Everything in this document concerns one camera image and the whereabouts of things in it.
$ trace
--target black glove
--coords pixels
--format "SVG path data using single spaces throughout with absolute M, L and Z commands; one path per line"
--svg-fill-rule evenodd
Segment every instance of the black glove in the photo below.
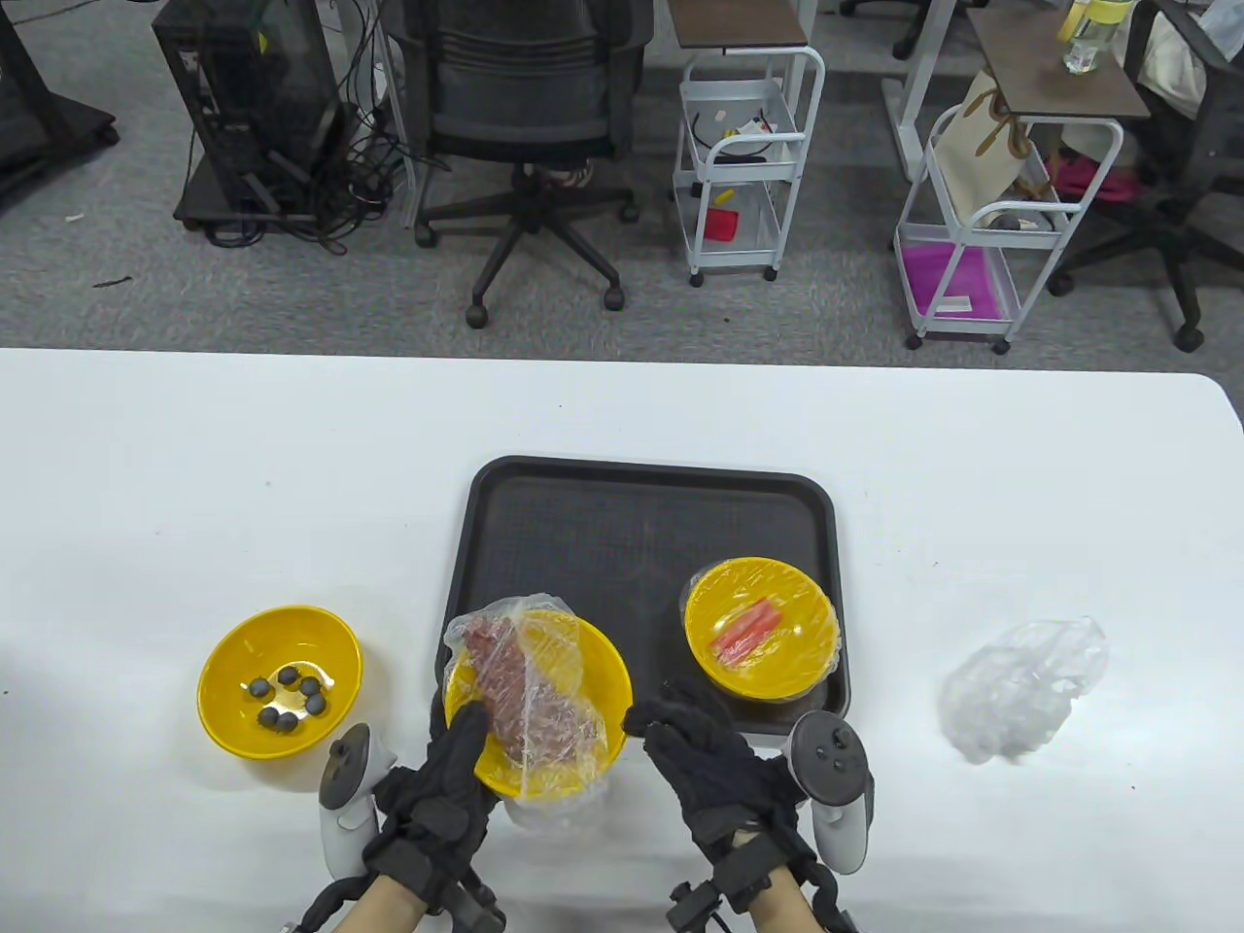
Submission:
M 811 853 L 796 829 L 795 807 L 805 794 L 786 759 L 759 758 L 707 687 L 662 684 L 659 699 L 636 703 L 622 728 L 643 739 L 643 750 L 678 795 L 683 821 L 709 861 L 733 848 L 739 829 L 769 830 L 779 841 L 792 835 L 786 842 Z
M 447 906 L 447 893 L 459 883 L 504 926 L 491 892 L 470 870 L 471 856 L 484 841 L 489 814 L 498 802 L 475 778 L 488 728 L 481 703 L 463 707 L 453 728 L 447 728 L 444 705 L 437 694 L 423 766 L 394 768 L 372 789 L 384 825 L 363 850 L 367 873 L 328 884 L 304 914 L 301 933 L 316 933 L 347 901 L 362 897 L 378 875 L 408 888 L 429 913 L 439 913 Z
M 822 928 L 830 933 L 851 929 L 837 909 L 833 875 L 799 833 L 796 806 L 806 795 L 791 778 L 786 758 L 759 758 L 707 687 L 693 682 L 662 684 L 659 699 L 632 707 L 622 728 L 628 735 L 643 738 L 643 750 L 678 795 L 692 838 L 714 866 L 714 882 L 725 882 L 730 888 L 723 893 L 735 912 L 743 913 L 751 898 L 769 886 L 766 872 L 750 881 L 749 870 L 741 865 L 738 872 L 731 870 L 719 877 L 723 865 L 728 865 L 725 860 L 736 851 L 734 836 L 741 830 L 763 833 L 773 843 L 758 860 L 775 858 L 790 868 L 797 883 L 819 888 L 812 912 Z

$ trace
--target red object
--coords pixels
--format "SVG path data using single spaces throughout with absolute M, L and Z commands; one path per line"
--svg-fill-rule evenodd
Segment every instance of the red object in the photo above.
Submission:
M 1097 163 L 1087 156 L 1067 159 L 1060 167 L 1046 163 L 1045 170 L 1054 179 L 1060 198 L 1080 200 L 1097 174 Z M 1130 204 L 1143 194 L 1141 183 L 1130 173 L 1111 170 L 1097 189 L 1096 200 L 1106 204 Z
M 769 641 L 769 636 L 781 624 L 781 611 L 769 600 L 761 600 L 726 626 L 708 646 L 725 667 L 738 667 L 750 658 L 756 648 Z
M 704 220 L 704 239 L 718 243 L 731 243 L 739 233 L 739 213 L 736 210 L 722 210 L 709 208 L 708 218 Z

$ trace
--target yellow bowl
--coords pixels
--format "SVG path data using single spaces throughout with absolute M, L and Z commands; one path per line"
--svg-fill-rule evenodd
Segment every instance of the yellow bowl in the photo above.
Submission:
M 571 659 L 565 647 L 566 642 L 557 636 L 547 636 L 547 632 L 559 628 L 565 632 L 565 626 L 577 628 L 578 652 L 582 653 L 583 658 L 582 685 L 577 693 L 591 703 L 605 720 L 606 748 L 597 761 L 595 774 L 595 779 L 600 780 L 618 760 L 618 755 L 622 754 L 622 748 L 626 745 L 622 718 L 634 704 L 631 674 L 626 669 L 626 662 L 622 661 L 618 649 L 613 647 L 613 642 L 606 638 L 601 629 L 591 622 L 547 610 L 531 611 L 527 613 L 527 618 L 540 623 L 529 627 L 524 633 L 529 642 L 525 646 L 529 657 L 536 659 L 541 673 L 567 697 L 576 694 L 576 684 L 571 678 L 577 673 L 577 663 L 573 667 L 564 663 L 564 661 Z M 476 698 L 475 667 L 470 654 L 463 653 L 452 668 L 449 680 L 445 684 L 445 719 L 453 722 L 458 710 Z M 495 735 L 488 736 L 484 754 L 480 755 L 479 764 L 475 765 L 475 776 L 503 797 L 518 799 L 522 795 L 522 766 L 515 764 L 514 759 L 505 753 Z M 527 775 L 527 789 L 522 800 L 527 802 L 564 800 L 581 794 L 588 786 L 583 781 L 581 771 L 572 765 L 554 765 Z
M 760 600 L 776 606 L 782 621 L 763 653 L 726 667 L 710 646 Z M 687 643 L 704 673 L 744 699 L 790 702 L 837 667 L 842 634 L 833 606 L 815 580 L 781 561 L 736 557 L 718 564 L 692 587 L 683 620 Z
M 323 684 L 328 709 L 305 712 L 306 698 L 276 682 L 292 664 L 304 677 Z M 250 695 L 255 678 L 266 678 L 274 693 Z M 326 610 L 285 606 L 253 616 L 226 634 L 211 652 L 199 677 L 199 722 L 225 751 L 251 761 L 270 761 L 306 751 L 330 735 L 350 713 L 363 684 L 363 649 L 350 626 Z M 259 724 L 259 710 L 276 705 L 296 713 L 299 728 L 280 734 Z

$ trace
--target floor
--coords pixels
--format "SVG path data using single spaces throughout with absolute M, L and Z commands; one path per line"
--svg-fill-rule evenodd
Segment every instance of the floor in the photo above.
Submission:
M 7 10 L 21 19 L 60 5 L 22 0 Z M 122 142 L 0 218 L 0 345 L 1181 371 L 1217 379 L 1244 409 L 1244 277 L 1210 266 L 1197 267 L 1207 341 L 1192 356 L 1171 346 L 1178 310 L 1152 256 L 1086 271 L 1067 297 L 1042 296 L 1006 357 L 969 342 L 903 347 L 906 312 L 884 244 L 906 182 L 877 72 L 899 67 L 888 46 L 908 7 L 870 5 L 852 20 L 817 20 L 815 42 L 835 71 L 776 282 L 718 275 L 688 287 L 664 198 L 677 71 L 654 67 L 637 102 L 633 157 L 601 167 L 639 192 L 643 218 L 636 226 L 605 216 L 580 228 L 621 270 L 626 311 L 603 311 L 602 282 L 545 235 L 524 240 L 503 270 L 489 294 L 493 325 L 480 332 L 463 323 L 462 311 L 486 238 L 445 235 L 438 250 L 422 251 L 397 211 L 348 240 L 343 258 L 277 235 L 226 251 L 185 233 L 170 213 L 187 169 L 189 119 L 149 30 L 157 9 L 106 0 L 20 27 L 52 90 L 116 113 Z M 957 24 L 928 118 L 962 98 L 978 63 L 970 30 Z M 438 179 L 433 202 L 505 184 L 498 167 L 454 169 Z M 1208 204 L 1205 213 L 1205 226 L 1240 245 L 1239 205 Z M 1082 243 L 1103 233 L 1086 225 Z M 1035 270 L 1021 264 L 1018 275 L 1025 271 Z

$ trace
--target chair base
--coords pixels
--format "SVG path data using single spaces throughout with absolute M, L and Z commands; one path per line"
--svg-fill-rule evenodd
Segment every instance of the chair base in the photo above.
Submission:
M 1195 352 L 1205 342 L 1205 335 L 1199 330 L 1200 302 L 1197 300 L 1197 286 L 1188 261 L 1197 254 L 1244 272 L 1244 253 L 1191 224 L 1181 224 L 1178 218 L 1184 213 L 1187 211 L 1176 211 L 1174 216 L 1168 216 L 1161 207 L 1157 211 L 1144 211 L 1142 215 L 1132 213 L 1130 220 L 1136 229 L 1064 259 L 1050 275 L 1046 289 L 1055 296 L 1066 295 L 1075 287 L 1075 280 L 1070 275 L 1075 269 L 1140 250 L 1157 250 L 1183 313 L 1183 326 L 1176 331 L 1174 346 L 1184 353 Z
M 610 311 L 621 311 L 626 304 L 622 280 L 608 260 L 562 216 L 565 210 L 593 208 L 621 202 L 618 219 L 622 223 L 634 223 L 639 219 L 639 207 L 634 192 L 629 188 L 560 188 L 542 180 L 539 175 L 527 174 L 522 165 L 514 167 L 513 190 L 503 194 L 490 194 L 485 198 L 473 198 L 455 204 L 443 204 L 424 208 L 415 216 L 414 241 L 430 249 L 437 245 L 439 235 L 432 226 L 442 220 L 470 220 L 483 216 L 508 216 L 509 221 L 501 231 L 491 255 L 484 262 L 475 286 L 471 289 L 471 304 L 466 309 L 466 323 L 474 330 L 488 326 L 488 307 L 484 295 L 488 292 L 496 274 L 505 265 L 514 246 L 524 234 L 537 234 L 547 229 L 557 239 L 570 246 L 587 265 L 605 276 L 608 287 L 603 302 Z

